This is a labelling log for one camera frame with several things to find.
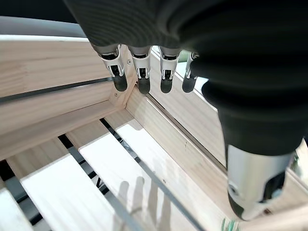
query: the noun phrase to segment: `black surface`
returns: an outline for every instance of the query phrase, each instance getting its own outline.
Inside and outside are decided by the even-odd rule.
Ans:
[[[150,92],[150,78],[139,78],[138,79],[138,88],[141,94],[147,94]]]
[[[114,81],[115,88],[118,91],[125,91],[127,89],[127,80],[125,74],[123,76],[112,77],[112,80]]]
[[[65,146],[67,149],[73,147],[72,142],[68,139],[68,137],[67,137],[65,134],[63,134],[63,135],[61,135],[61,136],[58,136],[58,138],[59,138],[59,140],[62,142],[62,144],[64,144],[64,146]]]
[[[156,25],[158,0],[64,0],[90,42],[96,46],[179,47]]]
[[[160,90],[163,93],[169,93],[172,89],[172,79],[161,79],[160,80]]]
[[[230,196],[230,194],[228,193],[228,198],[229,198],[229,202],[230,202],[230,205],[231,205],[231,208],[233,210],[233,212],[240,218],[243,220],[242,218],[242,214],[244,212],[244,209],[239,206],[233,199],[232,197]]]
[[[2,0],[0,5],[1,16],[76,23],[62,0]]]
[[[182,83],[182,89],[185,93],[189,93],[192,92],[195,84],[196,84],[196,80],[194,79],[193,76],[191,76],[190,78],[184,78],[183,83]]]
[[[6,160],[0,161],[0,177],[2,178],[2,180],[6,181],[13,176],[15,176],[15,174],[10,168],[8,162],[6,162]]]

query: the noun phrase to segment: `light wood plank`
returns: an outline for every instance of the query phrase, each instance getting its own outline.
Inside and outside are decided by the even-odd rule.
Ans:
[[[227,176],[175,127],[137,88],[126,109],[184,169],[228,218],[236,218],[228,200]]]
[[[0,135],[0,160],[119,110],[109,101],[97,103]]]
[[[168,94],[160,90],[159,53],[151,53],[150,94],[224,166],[225,146],[217,110],[196,90],[182,90],[183,77],[174,74]]]
[[[89,42],[24,37],[0,41],[0,97],[110,77]]]
[[[144,230],[196,230],[101,122],[67,136]]]
[[[306,231],[308,205],[240,224],[241,231]]]
[[[133,91],[133,88],[137,81],[137,74],[133,64],[132,56],[126,45],[121,46],[121,57],[124,64],[124,71],[127,79],[128,87],[126,91],[119,92],[114,86],[111,89],[109,100],[112,104],[118,107],[125,108],[126,102]]]
[[[225,214],[128,111],[113,113],[105,119],[204,230],[220,230]]]
[[[53,231],[117,231],[121,219],[58,139],[7,159]]]
[[[0,134],[108,100],[112,82],[95,83],[0,104]]]
[[[184,93],[181,88],[183,77],[178,73],[174,74],[171,92],[162,94],[159,88],[157,51],[151,53],[150,75],[150,94],[225,167],[224,140],[217,109],[211,106],[197,90]],[[271,212],[278,212],[297,207],[302,203],[308,203],[308,187],[288,169],[283,193],[269,205],[268,209]]]
[[[1,231],[33,231],[12,194],[0,179],[0,230]]]

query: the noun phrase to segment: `wooden frame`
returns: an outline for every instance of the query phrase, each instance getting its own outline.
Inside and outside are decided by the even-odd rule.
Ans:
[[[162,94],[156,51],[151,54],[147,96],[135,87],[137,76],[126,46],[121,47],[128,80],[125,92],[118,92],[111,81],[96,81],[107,79],[109,73],[85,38],[15,36],[12,40],[3,36],[0,52],[4,54],[0,57],[0,120],[5,121],[0,124],[0,160],[7,160],[52,230],[217,231],[224,218],[227,223],[237,219],[226,193],[217,111],[198,91],[182,92],[178,73],[171,92]],[[101,118],[175,199],[133,161]],[[102,178],[132,223],[99,194],[57,139],[62,134]],[[59,172],[66,168],[71,172],[61,178]],[[0,181],[0,200],[10,197],[9,218],[21,217],[20,230],[31,230],[8,195]],[[269,208],[272,215],[237,223],[242,231],[300,231],[308,227],[307,206],[307,186],[288,170],[285,191]],[[8,229],[2,219],[0,227]]]

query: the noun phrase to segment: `wooden slat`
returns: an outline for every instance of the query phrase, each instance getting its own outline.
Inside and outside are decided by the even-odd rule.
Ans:
[[[116,112],[109,101],[97,103],[0,135],[0,160]]]
[[[217,109],[196,90],[184,93],[181,88],[183,78],[178,73],[174,75],[171,92],[162,94],[159,88],[159,54],[155,51],[151,54],[150,74],[150,94],[225,167],[224,140]],[[283,193],[268,209],[278,212],[302,203],[308,203],[308,187],[288,169]]]
[[[116,231],[122,221],[58,139],[7,159],[53,231]]]
[[[196,230],[101,122],[67,136],[144,230]]]
[[[85,38],[81,42],[24,37],[0,41],[0,97],[110,77]]]
[[[137,88],[126,109],[228,218],[236,218],[229,205],[227,176]]]
[[[128,111],[113,113],[105,119],[204,230],[220,230],[225,214]]]
[[[0,179],[0,230],[3,231],[33,231],[12,194]]]
[[[137,81],[137,74],[135,71],[135,67],[132,61],[131,54],[127,48],[127,46],[121,46],[121,57],[124,64],[125,75],[127,79],[128,87],[126,91],[119,92],[114,86],[111,89],[109,101],[118,107],[125,108],[126,102],[133,91],[133,88]]]
[[[240,224],[241,231],[306,231],[308,205]]]
[[[108,100],[112,82],[95,83],[0,104],[0,134]]]
[[[176,72],[168,94],[160,90],[159,53],[151,53],[150,94],[224,166],[225,146],[217,110],[194,90],[182,90],[183,78]]]

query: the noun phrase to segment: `wood grain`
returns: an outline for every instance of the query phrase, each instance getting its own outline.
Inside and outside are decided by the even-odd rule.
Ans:
[[[241,231],[307,231],[308,205],[240,224]]]
[[[174,74],[168,94],[160,90],[159,53],[151,53],[150,94],[224,166],[225,146],[217,110],[196,90],[182,90],[183,77]]]
[[[150,94],[225,167],[224,140],[217,109],[197,90],[184,93],[181,88],[183,77],[178,73],[174,75],[171,92],[162,94],[159,88],[159,53],[156,51],[151,53],[150,74]],[[302,203],[308,203],[308,187],[288,169],[283,193],[268,209],[278,212]]]
[[[0,97],[110,77],[89,42],[7,40],[0,53]]]
[[[220,230],[225,214],[128,111],[105,119],[204,230]]]
[[[236,218],[229,205],[227,176],[207,156],[203,155],[137,88],[130,95],[126,109],[184,169],[226,217]]]
[[[101,122],[67,136],[144,230],[196,230]]]
[[[53,231],[117,231],[122,221],[58,139],[7,159]]]
[[[119,110],[109,101],[97,103],[0,135],[0,160],[65,134]]]
[[[45,93],[0,104],[0,134],[108,100],[112,82]]]
[[[23,214],[12,194],[0,179],[0,230],[33,231],[28,219]]]
[[[131,54],[127,46],[122,45],[120,51],[121,51],[122,61],[124,64],[124,71],[125,71],[128,87],[126,91],[119,92],[113,86],[111,89],[109,101],[115,106],[125,108],[126,102],[136,84],[137,74],[136,74],[135,67],[132,61],[133,59],[131,57]]]

